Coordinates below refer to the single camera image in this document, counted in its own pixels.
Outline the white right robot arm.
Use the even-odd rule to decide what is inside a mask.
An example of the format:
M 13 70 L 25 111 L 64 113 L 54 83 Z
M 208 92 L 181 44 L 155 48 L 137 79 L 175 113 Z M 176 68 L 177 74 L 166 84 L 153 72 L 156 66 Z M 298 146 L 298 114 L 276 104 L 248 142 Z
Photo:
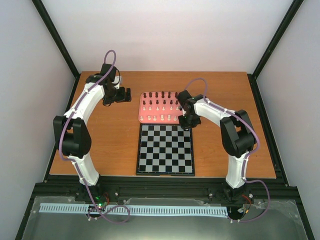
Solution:
M 201 124 L 201 117 L 220 127 L 222 146 L 228 154 L 225 181 L 232 189 L 242 187 L 245 184 L 249 153 L 259 142 L 248 113 L 224 108 L 201 94 L 191 96 L 187 90 L 178 93 L 176 99 L 182 109 L 178 122 L 184 130 Z

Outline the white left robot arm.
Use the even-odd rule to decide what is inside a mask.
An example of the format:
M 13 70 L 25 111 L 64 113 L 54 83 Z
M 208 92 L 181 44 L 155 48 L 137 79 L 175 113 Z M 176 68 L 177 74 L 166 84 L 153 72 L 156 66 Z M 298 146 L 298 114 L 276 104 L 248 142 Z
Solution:
M 86 79 L 83 91 L 72 107 L 53 119 L 55 147 L 60 158 L 72 163 L 79 182 L 89 186 L 86 195 L 95 202 L 103 198 L 104 188 L 97 184 L 100 175 L 90 155 L 92 139 L 87 123 L 99 102 L 108 107 L 112 103 L 132 100 L 131 89 L 121 84 L 120 71 L 114 65 L 104 63 L 99 73 Z

